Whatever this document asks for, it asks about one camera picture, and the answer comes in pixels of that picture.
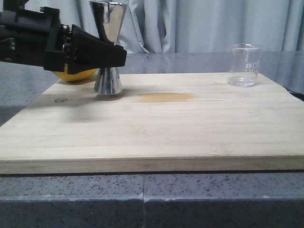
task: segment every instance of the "cocktail jigger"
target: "cocktail jigger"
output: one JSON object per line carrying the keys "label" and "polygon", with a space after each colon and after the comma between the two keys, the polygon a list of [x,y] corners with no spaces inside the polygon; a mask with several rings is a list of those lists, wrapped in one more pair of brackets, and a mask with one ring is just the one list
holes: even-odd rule
{"label": "cocktail jigger", "polygon": [[[91,1],[90,4],[99,38],[104,42],[116,45],[127,4],[100,1]],[[117,68],[99,69],[94,90],[100,94],[117,94],[121,92],[123,87]]]}

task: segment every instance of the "gray countertop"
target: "gray countertop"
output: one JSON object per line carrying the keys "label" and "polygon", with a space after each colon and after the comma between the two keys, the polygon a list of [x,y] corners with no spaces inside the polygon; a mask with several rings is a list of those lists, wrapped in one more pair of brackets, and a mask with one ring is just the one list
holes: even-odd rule
{"label": "gray countertop", "polygon": [[[227,72],[229,53],[129,54],[120,73]],[[304,52],[260,72],[304,94]],[[0,125],[57,81],[0,62]],[[304,227],[304,172],[1,175],[1,227]]]}

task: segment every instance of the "stainless steel jigger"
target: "stainless steel jigger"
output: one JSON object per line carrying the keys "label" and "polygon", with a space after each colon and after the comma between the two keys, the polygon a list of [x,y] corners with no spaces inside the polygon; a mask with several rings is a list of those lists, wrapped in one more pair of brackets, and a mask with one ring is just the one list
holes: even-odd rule
{"label": "stainless steel jigger", "polygon": [[[127,4],[117,2],[91,1],[99,38],[116,45],[122,26]],[[94,90],[100,94],[117,94],[123,90],[116,67],[101,68],[95,82]]]}

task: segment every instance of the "robotic arm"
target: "robotic arm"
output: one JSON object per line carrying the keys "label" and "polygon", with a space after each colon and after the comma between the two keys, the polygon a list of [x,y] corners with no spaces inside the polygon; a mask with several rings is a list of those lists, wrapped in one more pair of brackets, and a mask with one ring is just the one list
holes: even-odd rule
{"label": "robotic arm", "polygon": [[3,0],[0,12],[0,61],[43,67],[68,74],[125,65],[127,52],[76,25],[60,23],[59,9],[25,10],[28,0]]}

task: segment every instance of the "white curtain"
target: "white curtain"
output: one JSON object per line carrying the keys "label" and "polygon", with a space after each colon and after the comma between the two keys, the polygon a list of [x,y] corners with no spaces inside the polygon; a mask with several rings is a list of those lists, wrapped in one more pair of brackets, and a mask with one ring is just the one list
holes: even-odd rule
{"label": "white curtain", "polygon": [[[129,53],[229,51],[256,43],[266,51],[304,50],[304,0],[119,0],[129,8],[119,43]],[[97,35],[89,0],[30,0],[61,10],[64,24]]]}

